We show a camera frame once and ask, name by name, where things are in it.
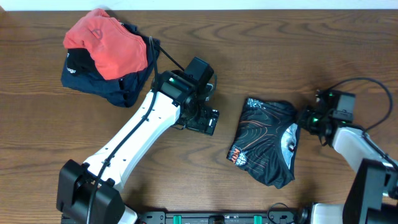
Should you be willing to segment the black printed cycling jersey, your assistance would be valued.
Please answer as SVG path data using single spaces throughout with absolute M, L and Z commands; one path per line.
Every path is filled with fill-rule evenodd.
M 296 115 L 288 101 L 246 98 L 227 160 L 266 186 L 286 186 L 295 179 L 300 138 Z

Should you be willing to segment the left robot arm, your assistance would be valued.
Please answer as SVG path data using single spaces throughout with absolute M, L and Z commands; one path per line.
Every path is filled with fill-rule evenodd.
M 137 223 L 139 214 L 121 197 L 131 172 L 170 127 L 211 136 L 219 111 L 205 103 L 214 94 L 212 70 L 156 74 L 140 108 L 98 152 L 79 164 L 69 160 L 58 179 L 56 208 L 62 223 Z

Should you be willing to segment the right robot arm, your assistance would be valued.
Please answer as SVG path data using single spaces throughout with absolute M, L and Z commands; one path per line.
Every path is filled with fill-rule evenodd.
M 397 162 L 383 152 L 347 113 L 311 106 L 299 113 L 297 124 L 343 156 L 356 176 L 345 203 L 315 203 L 309 223 L 397 223 Z

